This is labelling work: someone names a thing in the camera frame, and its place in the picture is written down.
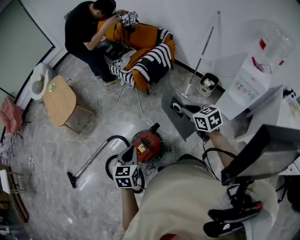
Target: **black pants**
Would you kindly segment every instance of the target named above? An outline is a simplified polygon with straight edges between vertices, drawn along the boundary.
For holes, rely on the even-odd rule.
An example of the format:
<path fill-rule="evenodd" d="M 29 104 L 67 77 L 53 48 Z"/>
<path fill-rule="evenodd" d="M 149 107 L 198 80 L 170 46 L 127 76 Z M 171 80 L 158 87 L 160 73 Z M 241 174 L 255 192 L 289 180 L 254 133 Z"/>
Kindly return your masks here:
<path fill-rule="evenodd" d="M 95 48 L 92 51 L 86 50 L 72 54 L 86 62 L 95 76 L 100 76 L 104 82 L 110 82 L 115 79 L 115 76 L 113 76 L 108 69 L 103 52 L 99 49 Z"/>

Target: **black and white striped blanket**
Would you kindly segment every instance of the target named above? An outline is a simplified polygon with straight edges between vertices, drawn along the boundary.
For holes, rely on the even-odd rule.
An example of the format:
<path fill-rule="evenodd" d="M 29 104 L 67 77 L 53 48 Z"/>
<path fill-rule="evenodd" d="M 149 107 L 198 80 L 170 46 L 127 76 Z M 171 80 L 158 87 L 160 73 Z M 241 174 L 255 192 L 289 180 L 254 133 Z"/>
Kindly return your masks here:
<path fill-rule="evenodd" d="M 135 85 L 131 71 L 139 71 L 147 80 L 148 85 L 157 83 L 171 68 L 171 52 L 167 44 L 161 43 L 143 56 L 130 70 L 120 70 L 118 67 L 109 66 L 111 73 L 123 79 L 131 86 Z"/>

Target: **white cable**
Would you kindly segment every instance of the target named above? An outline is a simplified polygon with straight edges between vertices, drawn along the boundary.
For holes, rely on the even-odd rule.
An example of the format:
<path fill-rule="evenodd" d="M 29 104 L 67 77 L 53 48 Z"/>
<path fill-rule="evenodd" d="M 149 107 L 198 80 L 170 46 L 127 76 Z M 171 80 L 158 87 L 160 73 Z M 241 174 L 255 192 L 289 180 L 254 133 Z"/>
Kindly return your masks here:
<path fill-rule="evenodd" d="M 118 103 L 118 100 L 119 100 L 119 98 L 120 98 L 120 96 L 121 96 L 122 90 L 123 90 L 124 88 L 133 88 L 133 87 L 121 87 L 119 90 L 115 91 L 115 92 L 112 93 L 112 94 L 103 94 L 103 95 L 99 96 L 99 97 L 97 98 L 97 100 L 96 100 L 96 102 L 97 102 L 97 107 L 98 107 L 100 110 L 106 110 L 106 109 L 109 109 L 109 108 L 112 108 L 112 107 L 116 106 L 116 104 Z M 148 119 L 148 120 L 154 125 L 154 122 L 153 122 L 150 118 L 146 117 L 145 114 L 143 113 L 142 106 L 141 106 L 141 101 L 140 101 L 140 96 L 139 96 L 139 91 L 138 91 L 136 88 L 134 88 L 134 90 L 136 90 L 137 99 L 138 99 L 138 101 L 139 101 L 139 106 L 140 106 L 140 110 L 141 110 L 142 115 L 143 115 L 146 119 Z M 117 92 L 119 92 L 119 91 L 120 91 L 120 93 L 119 93 L 119 95 L 118 95 L 118 97 L 117 97 L 117 100 L 116 100 L 116 102 L 115 102 L 114 105 L 112 105 L 112 106 L 110 106 L 110 107 L 107 107 L 107 108 L 100 108 L 100 107 L 99 107 L 98 100 L 99 100 L 100 98 L 102 98 L 102 97 L 104 97 L 104 96 L 112 96 L 113 94 L 115 94 L 115 93 L 117 93 Z M 175 156 L 174 156 L 174 147 L 173 147 L 173 144 L 172 144 L 172 141 L 171 141 L 171 135 L 170 135 L 167 131 L 163 130 L 161 127 L 160 127 L 159 129 L 162 130 L 162 131 L 164 131 L 165 133 L 167 133 L 167 134 L 169 135 L 169 142 L 170 142 L 170 145 L 171 145 L 171 147 L 172 147 L 172 156 L 173 156 L 173 160 L 174 160 L 174 162 L 176 162 Z"/>

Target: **wooden side table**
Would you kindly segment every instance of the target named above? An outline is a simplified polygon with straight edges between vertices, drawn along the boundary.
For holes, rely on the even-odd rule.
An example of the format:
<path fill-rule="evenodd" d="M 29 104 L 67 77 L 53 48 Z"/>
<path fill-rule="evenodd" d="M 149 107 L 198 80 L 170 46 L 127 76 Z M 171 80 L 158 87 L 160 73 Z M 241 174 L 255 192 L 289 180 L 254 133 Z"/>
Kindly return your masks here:
<path fill-rule="evenodd" d="M 55 84 L 55 88 L 52 92 L 49 91 L 51 84 Z M 78 108 L 95 115 L 95 112 L 81 107 L 76 103 L 77 98 L 75 93 L 60 75 L 53 78 L 49 83 L 43 99 L 50 122 L 54 127 L 65 126 L 78 134 L 78 132 L 66 124 L 74 110 Z"/>

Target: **beige shirt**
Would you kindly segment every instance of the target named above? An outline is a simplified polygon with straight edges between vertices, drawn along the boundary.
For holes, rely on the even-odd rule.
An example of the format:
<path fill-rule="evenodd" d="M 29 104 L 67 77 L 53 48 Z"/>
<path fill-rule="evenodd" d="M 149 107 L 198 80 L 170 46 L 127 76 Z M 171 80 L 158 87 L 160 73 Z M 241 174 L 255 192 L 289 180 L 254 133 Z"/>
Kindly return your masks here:
<path fill-rule="evenodd" d="M 119 239 L 159 240 L 167 233 L 187 240 L 211 239 L 204 233 L 203 225 L 212 221 L 207 215 L 210 209 L 232 207 L 226 188 L 210 173 L 195 165 L 168 166 L 151 180 L 139 212 Z M 264 239 L 276 219 L 276 192 L 269 183 L 257 181 L 250 185 L 248 194 L 263 202 L 265 214 L 262 214 L 264 226 L 260 229 L 251 229 L 251 224 L 248 224 L 250 233 L 247 239 L 252 239 L 257 231 L 263 231 L 259 233 L 259 239 Z"/>

